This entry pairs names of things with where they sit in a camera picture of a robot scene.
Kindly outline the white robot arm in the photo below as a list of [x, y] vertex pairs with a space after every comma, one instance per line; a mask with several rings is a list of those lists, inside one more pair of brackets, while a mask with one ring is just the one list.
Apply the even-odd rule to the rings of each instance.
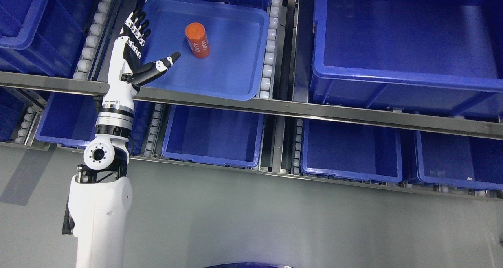
[[134, 103], [106, 100], [96, 134], [71, 178], [62, 234], [77, 238], [77, 268], [122, 268], [132, 203], [127, 177]]

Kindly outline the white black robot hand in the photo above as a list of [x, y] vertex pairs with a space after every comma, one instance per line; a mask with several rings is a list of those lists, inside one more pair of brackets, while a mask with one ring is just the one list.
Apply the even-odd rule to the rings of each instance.
[[143, 49], [150, 33], [149, 21], [141, 8], [128, 14], [113, 43], [108, 66], [109, 89], [102, 99], [102, 107], [115, 105], [122, 109], [134, 109], [133, 98], [140, 88], [165, 75], [180, 58], [181, 53], [177, 51], [143, 64]]

